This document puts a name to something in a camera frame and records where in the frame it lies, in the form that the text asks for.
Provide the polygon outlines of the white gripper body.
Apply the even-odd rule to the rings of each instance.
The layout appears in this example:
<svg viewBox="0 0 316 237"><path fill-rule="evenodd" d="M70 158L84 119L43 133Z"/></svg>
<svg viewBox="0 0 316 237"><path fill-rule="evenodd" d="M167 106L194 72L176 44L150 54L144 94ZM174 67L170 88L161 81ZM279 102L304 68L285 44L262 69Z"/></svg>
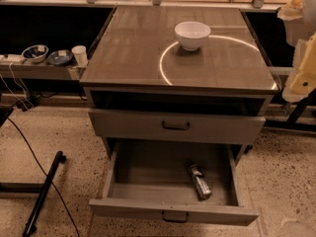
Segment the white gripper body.
<svg viewBox="0 0 316 237"><path fill-rule="evenodd" d="M292 65L282 91L282 97L290 103L299 102L316 89L316 34L297 42Z"/></svg>

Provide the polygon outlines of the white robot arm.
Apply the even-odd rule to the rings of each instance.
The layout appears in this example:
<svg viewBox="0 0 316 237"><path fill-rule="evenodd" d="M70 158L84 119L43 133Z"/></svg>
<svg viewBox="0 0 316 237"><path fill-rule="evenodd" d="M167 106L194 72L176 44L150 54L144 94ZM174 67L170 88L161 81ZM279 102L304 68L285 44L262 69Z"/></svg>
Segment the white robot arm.
<svg viewBox="0 0 316 237"><path fill-rule="evenodd" d="M284 22L286 42L294 47L282 97L295 103L316 89L316 0L291 0L277 17Z"/></svg>

